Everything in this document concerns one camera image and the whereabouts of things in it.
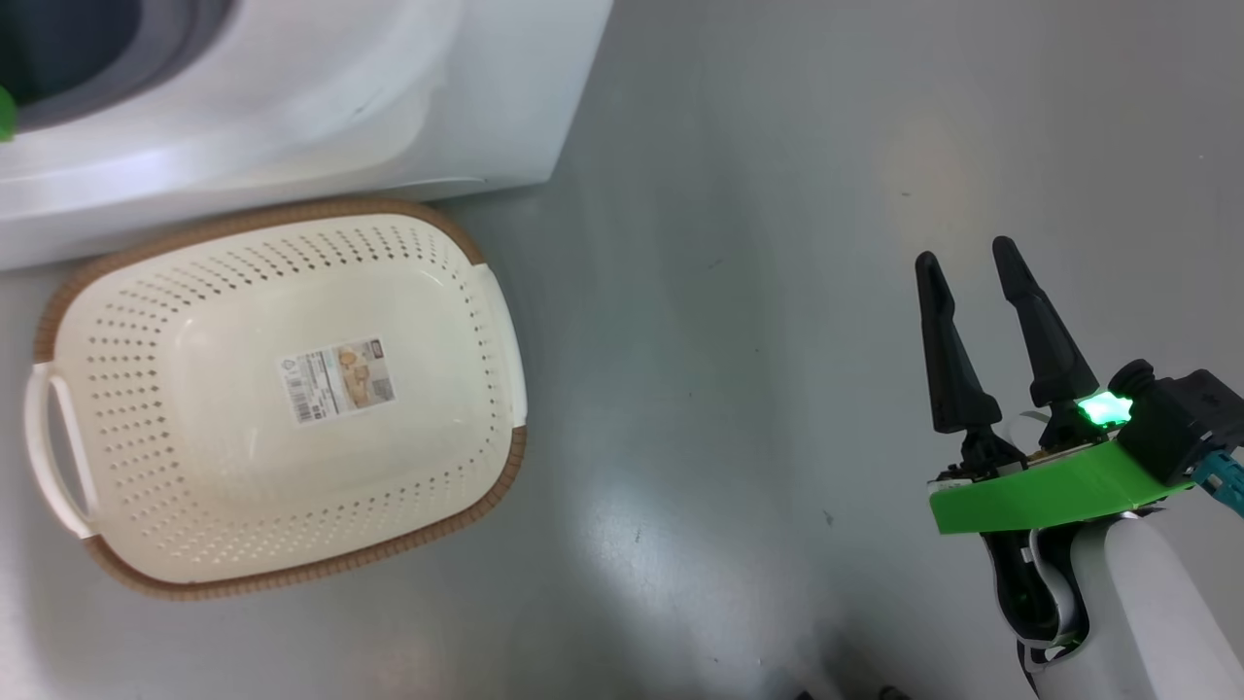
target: washing machine drum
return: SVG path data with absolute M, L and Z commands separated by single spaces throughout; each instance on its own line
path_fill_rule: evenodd
M 230 0 L 0 0 L 0 86 L 17 128 L 104 109 L 192 63 Z

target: brown wicker rim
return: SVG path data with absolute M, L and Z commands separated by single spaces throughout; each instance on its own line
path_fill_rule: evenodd
M 91 282 L 111 271 L 141 262 L 172 250 L 187 247 L 189 245 L 195 245 L 216 237 L 224 237 L 226 235 L 236 235 L 239 233 L 290 223 L 336 216 L 357 216 L 364 214 L 402 214 L 424 220 L 448 235 L 450 240 L 453 240 L 458 247 L 462 249 L 462 251 L 466 255 L 466 259 L 473 265 L 478 265 L 484 261 L 484 256 L 480 254 L 475 241 L 471 240 L 470 236 L 466 235 L 466 231 L 459 228 L 458 224 L 453 223 L 439 211 L 413 201 L 362 198 L 326 199 L 321 201 L 289 204 L 229 215 L 203 223 L 182 233 L 177 233 L 144 245 L 138 245 L 122 252 L 96 259 L 78 269 L 72 276 L 70 276 L 68 280 L 65 281 L 65 283 L 61 285 L 56 293 L 52 295 L 51 300 L 47 302 L 47 307 L 44 310 L 44 316 L 39 321 L 39 329 L 35 333 L 35 363 L 47 363 L 56 357 L 56 334 L 60 331 L 61 321 L 65 318 L 65 313 L 68 311 L 70 303 L 72 303 L 73 300 L 77 298 L 78 293 L 90 286 Z M 83 540 L 82 543 L 86 546 L 91 558 L 95 560 L 96 563 L 103 568 L 103 571 L 108 572 L 112 578 L 117 579 L 127 588 L 165 601 L 205 601 L 209 598 L 254 593 L 269 588 L 279 588 L 294 583 L 313 581 L 335 573 L 347 572 L 363 564 L 378 562 L 387 557 L 406 552 L 407 550 L 413 550 L 420 545 L 427 545 L 483 518 L 489 511 L 501 502 L 501 499 L 506 492 L 509 492 L 510 486 L 514 485 L 514 480 L 519 474 L 519 467 L 522 465 L 522 454 L 526 449 L 526 426 L 514 429 L 510 439 L 510 454 L 505 461 L 505 466 L 501 469 L 501 475 L 498 477 L 493 487 L 489 489 L 488 492 L 469 509 L 407 535 L 372 545 L 371 547 L 364 547 L 363 550 L 312 562 L 310 564 L 302 564 L 262 574 L 204 583 L 169 583 L 152 578 L 127 564 L 121 557 L 117 556 L 116 552 L 112 551 L 111 547 L 108 547 L 108 543 L 104 542 L 103 537 L 98 535 Z

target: gray floor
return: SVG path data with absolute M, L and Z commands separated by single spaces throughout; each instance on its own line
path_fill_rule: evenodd
M 531 400 L 481 523 L 299 588 L 121 589 L 21 456 L 63 275 L 0 276 L 0 678 L 16 698 L 1024 696 L 984 550 L 942 538 L 912 261 L 985 387 L 1029 369 L 1014 236 L 1098 378 L 1244 388 L 1244 10 L 618 0 L 551 182 L 445 204 L 505 288 Z M 1218 318 L 1220 322 L 1210 322 Z M 1244 523 L 1159 516 L 1237 650 Z

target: blue connector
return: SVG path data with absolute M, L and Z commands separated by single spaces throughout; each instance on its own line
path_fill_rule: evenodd
M 1244 517 L 1244 467 L 1224 450 L 1205 456 L 1192 472 L 1192 481 L 1199 484 L 1214 501 Z

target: green led light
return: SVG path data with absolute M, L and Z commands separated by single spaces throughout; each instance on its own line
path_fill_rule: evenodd
M 1080 408 L 1088 415 L 1088 420 L 1100 426 L 1126 424 L 1132 418 L 1132 400 L 1120 399 L 1108 392 L 1085 399 Z

